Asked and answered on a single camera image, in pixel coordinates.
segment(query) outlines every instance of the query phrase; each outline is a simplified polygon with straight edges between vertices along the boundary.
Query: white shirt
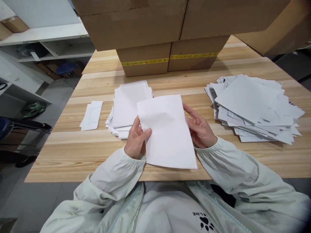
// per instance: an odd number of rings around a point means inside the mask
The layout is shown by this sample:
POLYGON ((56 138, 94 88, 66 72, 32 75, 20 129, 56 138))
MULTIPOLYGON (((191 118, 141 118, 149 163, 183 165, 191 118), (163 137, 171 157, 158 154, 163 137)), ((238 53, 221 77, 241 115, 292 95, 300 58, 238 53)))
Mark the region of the white shirt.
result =
POLYGON ((183 182, 145 182, 135 233, 216 232, 183 182))

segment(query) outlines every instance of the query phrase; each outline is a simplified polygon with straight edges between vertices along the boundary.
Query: elastic cuff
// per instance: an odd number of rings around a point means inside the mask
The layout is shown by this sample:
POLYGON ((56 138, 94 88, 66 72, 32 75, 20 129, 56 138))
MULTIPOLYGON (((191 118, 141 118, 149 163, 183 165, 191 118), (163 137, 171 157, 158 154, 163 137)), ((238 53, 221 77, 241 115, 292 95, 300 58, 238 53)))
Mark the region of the elastic cuff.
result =
POLYGON ((213 146, 211 146, 211 147, 209 147, 209 148, 204 148, 204 149, 201 149, 201 148, 197 148, 197 147, 194 147, 194 149, 197 151, 197 152, 216 152, 216 151, 219 151, 220 150, 220 148, 221 148, 221 144, 222 144, 222 142, 223 142, 223 139, 222 138, 220 138, 220 137, 218 137, 218 136, 216 136, 217 137, 217 142, 213 145, 213 146))
POLYGON ((146 163, 145 160, 136 160, 136 159, 132 159, 130 156, 128 156, 125 151, 124 151, 124 147, 122 147, 120 149, 120 153, 121 153, 121 158, 122 160, 130 163, 130 164, 133 164, 133 165, 138 165, 138 166, 141 166, 141 165, 144 165, 146 163))

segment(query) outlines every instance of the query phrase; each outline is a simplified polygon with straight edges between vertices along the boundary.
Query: jacket sleeve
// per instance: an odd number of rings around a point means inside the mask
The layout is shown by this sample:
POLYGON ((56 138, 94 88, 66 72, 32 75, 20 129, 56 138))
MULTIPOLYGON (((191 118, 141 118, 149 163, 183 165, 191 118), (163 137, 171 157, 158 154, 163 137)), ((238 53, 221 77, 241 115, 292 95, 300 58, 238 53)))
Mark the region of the jacket sleeve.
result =
POLYGON ((124 147, 115 151, 76 188, 72 201, 60 203, 41 232, 93 233, 103 218, 101 211, 131 192, 144 164, 145 160, 130 158, 124 147))
POLYGON ((306 220, 310 198, 296 192, 253 156, 219 137, 212 147, 195 149, 211 178, 225 192, 239 197, 236 210, 270 228, 277 222, 298 224, 306 220))

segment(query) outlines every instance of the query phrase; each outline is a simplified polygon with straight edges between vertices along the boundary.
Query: black paw print logo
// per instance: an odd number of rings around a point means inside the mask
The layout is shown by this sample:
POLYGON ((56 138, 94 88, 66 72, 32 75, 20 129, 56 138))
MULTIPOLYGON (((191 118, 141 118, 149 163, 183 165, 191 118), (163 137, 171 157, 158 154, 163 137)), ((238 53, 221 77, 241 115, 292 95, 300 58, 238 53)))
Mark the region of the black paw print logo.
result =
POLYGON ((208 221, 206 217, 200 217, 202 223, 201 228, 205 227, 207 231, 212 230, 214 231, 214 225, 208 221))

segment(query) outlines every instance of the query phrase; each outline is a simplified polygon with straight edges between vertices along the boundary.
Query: hand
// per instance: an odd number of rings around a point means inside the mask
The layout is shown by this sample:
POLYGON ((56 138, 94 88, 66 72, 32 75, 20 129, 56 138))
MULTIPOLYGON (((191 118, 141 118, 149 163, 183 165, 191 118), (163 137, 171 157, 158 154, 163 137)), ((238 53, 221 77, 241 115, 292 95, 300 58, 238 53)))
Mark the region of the hand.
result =
POLYGON ((137 159, 141 153, 145 139, 150 137, 152 130, 149 128, 145 132, 139 127, 140 120, 138 116, 135 118, 134 123, 130 129, 129 137, 127 138, 124 152, 132 159, 137 159))
POLYGON ((217 137, 214 135, 207 121, 187 104, 182 104, 184 110, 189 113, 192 119, 186 117, 190 129, 192 142, 198 148, 208 148, 216 144, 217 137))

